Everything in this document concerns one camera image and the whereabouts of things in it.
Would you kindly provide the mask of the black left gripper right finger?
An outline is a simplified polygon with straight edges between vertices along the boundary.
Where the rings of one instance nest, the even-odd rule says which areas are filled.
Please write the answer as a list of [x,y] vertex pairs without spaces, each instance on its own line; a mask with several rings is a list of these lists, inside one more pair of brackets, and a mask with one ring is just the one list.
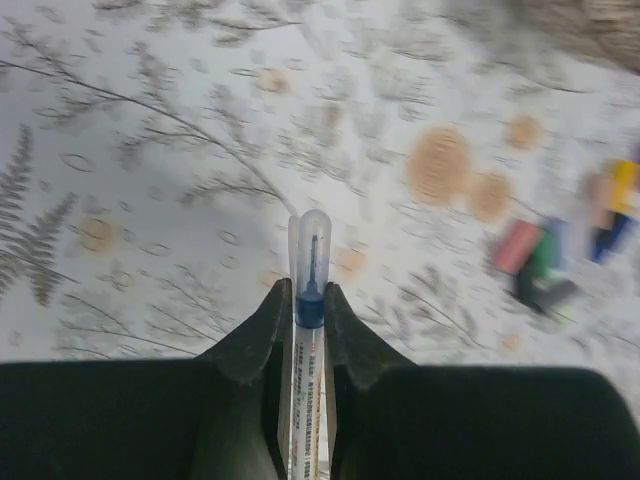
[[334,479],[635,479],[639,432],[601,374],[418,365],[325,291]]

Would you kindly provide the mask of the peach marker cap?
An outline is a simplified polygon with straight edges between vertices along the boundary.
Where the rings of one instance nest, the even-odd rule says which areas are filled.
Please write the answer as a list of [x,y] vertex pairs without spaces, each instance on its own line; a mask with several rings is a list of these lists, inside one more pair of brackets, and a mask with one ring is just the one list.
[[589,219],[592,227],[610,230],[613,226],[614,213],[611,204],[614,200],[616,181],[609,174],[593,173],[586,183],[589,205]]

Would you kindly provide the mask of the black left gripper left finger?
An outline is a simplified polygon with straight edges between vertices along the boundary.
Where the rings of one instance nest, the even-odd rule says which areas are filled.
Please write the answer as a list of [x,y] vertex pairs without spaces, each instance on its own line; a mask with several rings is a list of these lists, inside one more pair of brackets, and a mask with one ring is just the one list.
[[191,359],[1,367],[5,479],[287,477],[292,287]]

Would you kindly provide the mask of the blue marker cap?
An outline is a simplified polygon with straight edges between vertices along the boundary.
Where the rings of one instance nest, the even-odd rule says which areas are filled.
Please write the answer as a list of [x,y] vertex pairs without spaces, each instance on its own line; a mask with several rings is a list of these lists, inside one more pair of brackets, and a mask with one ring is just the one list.
[[631,230],[633,224],[634,219],[631,216],[616,212],[613,216],[612,226],[608,230],[597,230],[590,260],[594,263],[602,263],[610,253],[616,250],[621,239]]

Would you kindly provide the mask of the yellow marker cap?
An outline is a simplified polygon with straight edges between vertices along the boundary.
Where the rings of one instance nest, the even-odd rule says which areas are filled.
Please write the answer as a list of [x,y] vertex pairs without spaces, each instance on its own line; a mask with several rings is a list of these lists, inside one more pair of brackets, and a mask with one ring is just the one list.
[[638,196],[639,164],[630,160],[614,160],[610,167],[612,189],[609,210],[629,215]]

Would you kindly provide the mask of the pink marker cap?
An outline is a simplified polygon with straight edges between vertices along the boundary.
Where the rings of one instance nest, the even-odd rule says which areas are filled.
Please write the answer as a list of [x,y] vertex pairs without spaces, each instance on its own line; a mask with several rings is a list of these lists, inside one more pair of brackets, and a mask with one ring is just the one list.
[[502,237],[492,258],[494,267],[506,274],[516,274],[527,261],[540,237],[537,225],[516,220]]

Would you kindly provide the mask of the grey white marker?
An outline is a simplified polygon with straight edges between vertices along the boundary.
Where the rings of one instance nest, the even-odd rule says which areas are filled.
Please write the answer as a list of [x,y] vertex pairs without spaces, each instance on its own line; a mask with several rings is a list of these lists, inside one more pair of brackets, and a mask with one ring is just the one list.
[[329,282],[331,230],[329,216],[318,209],[290,219],[289,260],[294,300],[293,479],[316,479],[319,472],[324,295]]

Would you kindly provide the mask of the lilac marker cap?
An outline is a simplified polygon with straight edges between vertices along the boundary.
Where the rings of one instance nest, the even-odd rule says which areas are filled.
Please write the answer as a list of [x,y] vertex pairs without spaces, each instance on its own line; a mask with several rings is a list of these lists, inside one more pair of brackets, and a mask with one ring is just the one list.
[[552,266],[565,270],[579,262],[588,249],[588,225],[580,219],[565,220],[552,217],[549,221],[552,236]]

